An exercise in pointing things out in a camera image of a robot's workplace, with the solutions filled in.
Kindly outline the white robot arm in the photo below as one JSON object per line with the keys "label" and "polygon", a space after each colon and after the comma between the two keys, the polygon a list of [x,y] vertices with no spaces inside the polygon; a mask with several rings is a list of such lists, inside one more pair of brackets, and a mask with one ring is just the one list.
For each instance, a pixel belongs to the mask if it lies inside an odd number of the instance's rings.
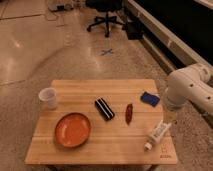
{"label": "white robot arm", "polygon": [[196,63],[171,72],[167,77],[164,104],[170,111],[183,108],[191,101],[213,116],[213,87],[208,66]]}

